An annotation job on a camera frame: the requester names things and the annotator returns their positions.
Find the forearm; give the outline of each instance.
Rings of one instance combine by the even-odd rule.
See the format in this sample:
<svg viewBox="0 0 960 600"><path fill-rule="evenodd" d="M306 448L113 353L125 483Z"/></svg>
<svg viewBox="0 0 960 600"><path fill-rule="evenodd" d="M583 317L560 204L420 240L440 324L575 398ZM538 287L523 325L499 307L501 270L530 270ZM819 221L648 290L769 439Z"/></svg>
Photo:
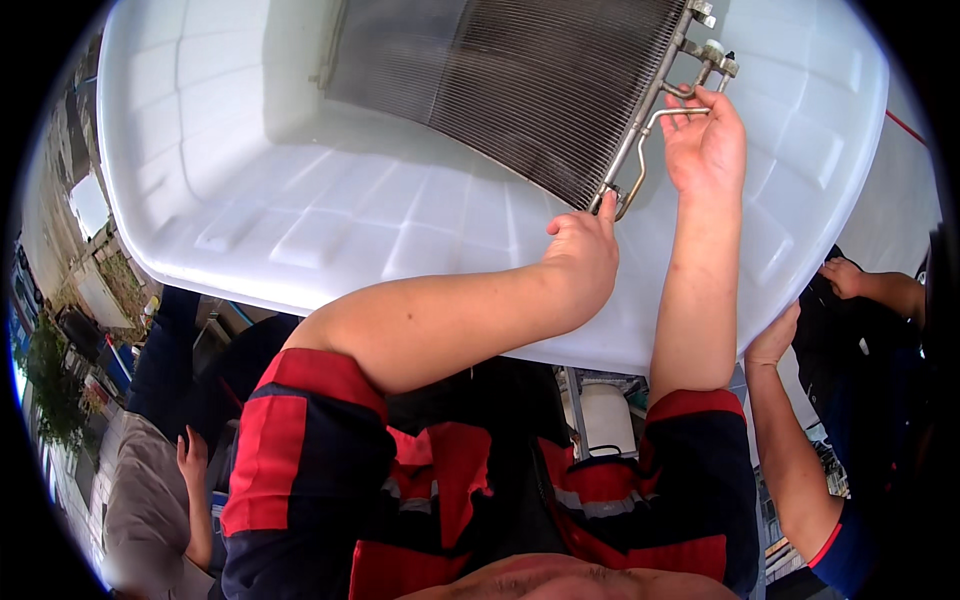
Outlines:
<svg viewBox="0 0 960 600"><path fill-rule="evenodd" d="M318 309L284 347L351 356L374 387L398 394L584 323L600 306L571 302L577 282L564 277L538 263L381 283Z"/></svg>
<svg viewBox="0 0 960 600"><path fill-rule="evenodd" d="M783 534L808 561L840 518L843 498L833 496L816 451L797 422L776 366L746 368L756 450Z"/></svg>
<svg viewBox="0 0 960 600"><path fill-rule="evenodd" d="M924 326L926 291L916 279L903 273L861 273L859 291L860 296Z"/></svg>
<svg viewBox="0 0 960 600"><path fill-rule="evenodd" d="M213 553L213 527L210 522L210 509L206 506L203 480L187 484L187 498L190 503L190 543L183 554L206 571L210 567L210 555Z"/></svg>
<svg viewBox="0 0 960 600"><path fill-rule="evenodd" d="M693 200L679 201L650 366L651 403L674 390L726 386L736 360L740 199Z"/></svg>

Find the man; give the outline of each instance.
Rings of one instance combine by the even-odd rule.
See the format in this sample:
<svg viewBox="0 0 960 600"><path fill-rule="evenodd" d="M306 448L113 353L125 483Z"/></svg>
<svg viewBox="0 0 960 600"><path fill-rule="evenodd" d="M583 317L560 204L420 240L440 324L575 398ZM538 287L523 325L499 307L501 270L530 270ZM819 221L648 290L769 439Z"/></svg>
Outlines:
<svg viewBox="0 0 960 600"><path fill-rule="evenodd" d="M222 516L228 597L754 586L746 425L722 390L736 354L745 134L722 94L697 87L690 104L712 111L661 120L680 197L639 462L574 465L549 369L491 359L603 307L618 263L611 192L595 217L555 218L537 264L375 285L297 328L244 408Z"/></svg>
<svg viewBox="0 0 960 600"><path fill-rule="evenodd" d="M924 397L919 352L924 287L900 273L864 273L833 250L818 274L745 356L760 467L790 543L827 584L852 597L909 480L910 422ZM797 423L777 363L793 344L800 381L847 471L851 498L830 495Z"/></svg>
<svg viewBox="0 0 960 600"><path fill-rule="evenodd" d="M163 289L130 384L104 518L105 579L119 597L206 598L207 449L298 322L278 315L246 329L194 382L199 302L195 292Z"/></svg>

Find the tree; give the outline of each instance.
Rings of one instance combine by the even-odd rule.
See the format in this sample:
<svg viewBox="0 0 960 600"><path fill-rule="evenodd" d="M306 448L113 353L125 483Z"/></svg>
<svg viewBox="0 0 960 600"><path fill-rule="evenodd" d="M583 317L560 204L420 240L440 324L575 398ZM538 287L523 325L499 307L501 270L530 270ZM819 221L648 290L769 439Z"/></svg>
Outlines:
<svg viewBox="0 0 960 600"><path fill-rule="evenodd" d="M34 384L34 402L39 417L37 433L43 438L78 451L90 445L92 433L80 407L81 381L63 366L66 343L44 313L27 352L27 379Z"/></svg>

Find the white plastic tray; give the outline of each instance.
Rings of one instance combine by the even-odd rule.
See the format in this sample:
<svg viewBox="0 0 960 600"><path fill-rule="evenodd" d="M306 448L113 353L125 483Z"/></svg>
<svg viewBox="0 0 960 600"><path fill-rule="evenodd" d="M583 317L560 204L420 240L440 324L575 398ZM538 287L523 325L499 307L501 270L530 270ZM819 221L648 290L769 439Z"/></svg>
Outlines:
<svg viewBox="0 0 960 600"><path fill-rule="evenodd" d="M813 275L873 160L887 64L842 0L716 3L734 50L728 87L750 142L738 346ZM98 123L120 234L152 276L231 300L308 314L399 277L538 260L565 205L416 124L323 99L331 3L125 0L101 49ZM692 78L680 56L669 81ZM646 372L673 242L676 191L662 138L617 225L608 305L514 356ZM621 173L628 183L633 159Z"/></svg>

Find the hand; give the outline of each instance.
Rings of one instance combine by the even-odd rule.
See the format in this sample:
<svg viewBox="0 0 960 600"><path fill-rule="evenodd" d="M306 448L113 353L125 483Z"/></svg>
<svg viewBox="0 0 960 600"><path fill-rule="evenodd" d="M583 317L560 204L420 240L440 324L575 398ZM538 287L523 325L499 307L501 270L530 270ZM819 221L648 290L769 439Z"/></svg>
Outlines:
<svg viewBox="0 0 960 600"><path fill-rule="evenodd" d="M831 258L817 273L829 279L833 293L842 300L860 296L863 272L846 258Z"/></svg>
<svg viewBox="0 0 960 600"><path fill-rule="evenodd" d="M681 84L684 91L689 89ZM686 101L667 94L668 108L709 107L709 114L662 116L660 126L666 151L666 170L681 198L690 194L743 197L747 172L747 134L727 96L702 85L696 98Z"/></svg>
<svg viewBox="0 0 960 600"><path fill-rule="evenodd" d="M195 486L202 489L206 478L206 442L190 425L186 426L186 435L190 439L189 452L183 436L177 436L177 466L188 490L196 490Z"/></svg>
<svg viewBox="0 0 960 600"><path fill-rule="evenodd" d="M748 367L772 366L777 363L786 352L793 338L797 335L797 319L800 317L800 301L794 300L787 306L783 314L777 317L769 327L758 335L754 342L747 348L747 353L743 357L744 363Z"/></svg>
<svg viewBox="0 0 960 600"><path fill-rule="evenodd" d="M566 316L576 317L580 324L599 312L613 293L620 262L613 238L615 214L616 192L609 191L596 216L583 210L568 212L546 226L554 238L540 264L562 275L558 293L568 296L571 308Z"/></svg>

